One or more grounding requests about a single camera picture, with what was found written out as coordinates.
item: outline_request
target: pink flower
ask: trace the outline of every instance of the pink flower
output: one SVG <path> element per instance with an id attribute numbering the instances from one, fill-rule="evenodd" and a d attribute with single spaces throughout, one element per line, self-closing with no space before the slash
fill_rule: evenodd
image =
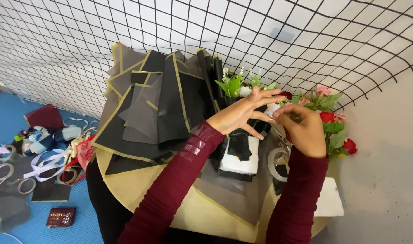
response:
<path id="1" fill-rule="evenodd" d="M 308 104 L 308 103 L 310 103 L 310 101 L 306 98 L 303 98 L 302 100 L 299 101 L 299 105 L 305 105 L 305 104 Z"/>
<path id="2" fill-rule="evenodd" d="M 329 91 L 329 88 L 327 86 L 318 86 L 316 88 L 316 93 L 318 93 L 318 95 L 320 95 L 322 93 L 322 94 L 324 94 L 324 96 L 329 96 L 330 95 L 330 91 Z"/>
<path id="3" fill-rule="evenodd" d="M 338 123 L 347 123 L 348 122 L 347 116 L 345 116 L 343 114 L 340 114 L 340 113 L 335 114 L 335 119 L 336 119 L 336 121 L 338 121 Z"/>

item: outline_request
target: white cable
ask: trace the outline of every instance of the white cable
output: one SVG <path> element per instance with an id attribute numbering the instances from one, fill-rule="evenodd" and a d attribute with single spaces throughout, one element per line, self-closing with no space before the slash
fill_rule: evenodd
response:
<path id="1" fill-rule="evenodd" d="M 22 243 L 18 238 L 14 237 L 13 235 L 11 235 L 11 234 L 9 234 L 9 233 L 4 233 L 4 232 L 3 232 L 3 234 L 8 235 L 8 236 L 14 238 L 16 241 L 18 241 L 19 244 L 24 244 L 24 243 Z"/>

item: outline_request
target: black cloth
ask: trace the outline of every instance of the black cloth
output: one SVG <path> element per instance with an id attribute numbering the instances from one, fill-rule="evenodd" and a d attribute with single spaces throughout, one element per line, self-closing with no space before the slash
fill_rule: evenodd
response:
<path id="1" fill-rule="evenodd" d="M 92 206 L 97 214 L 104 244 L 115 244 L 125 228 L 125 224 L 133 216 L 133 213 L 122 206 L 107 188 L 101 177 L 96 159 L 88 164 L 86 169 L 86 181 L 88 184 L 90 202 L 92 202 Z M 247 242 L 170 227 L 164 236 L 164 243 L 243 244 Z"/>

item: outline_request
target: white foam block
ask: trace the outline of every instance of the white foam block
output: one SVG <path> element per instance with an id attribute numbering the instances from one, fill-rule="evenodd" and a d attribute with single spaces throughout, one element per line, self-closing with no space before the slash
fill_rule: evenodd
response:
<path id="1" fill-rule="evenodd" d="M 316 203 L 315 217 L 344 216 L 341 197 L 335 179 L 326 177 Z"/>
<path id="2" fill-rule="evenodd" d="M 249 136 L 249 150 L 252 153 L 252 156 L 249 157 L 248 161 L 240 161 L 238 157 L 228 154 L 228 141 L 228 145 L 226 145 L 225 155 L 220 161 L 220 169 L 247 175 L 254 175 L 258 173 L 258 146 L 259 139 L 253 136 Z"/>

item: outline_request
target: wall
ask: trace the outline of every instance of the wall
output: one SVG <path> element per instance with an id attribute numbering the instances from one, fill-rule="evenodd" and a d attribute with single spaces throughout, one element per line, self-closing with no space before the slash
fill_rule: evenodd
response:
<path id="1" fill-rule="evenodd" d="M 116 42 L 204 47 L 285 91 L 330 86 L 346 105 L 413 64 L 413 0 L 0 0 L 0 81 L 24 98 L 99 117 Z"/>
<path id="2" fill-rule="evenodd" d="M 312 243 L 413 243 L 413 73 L 397 79 L 346 107 L 359 151 L 339 163 L 345 216 Z"/>

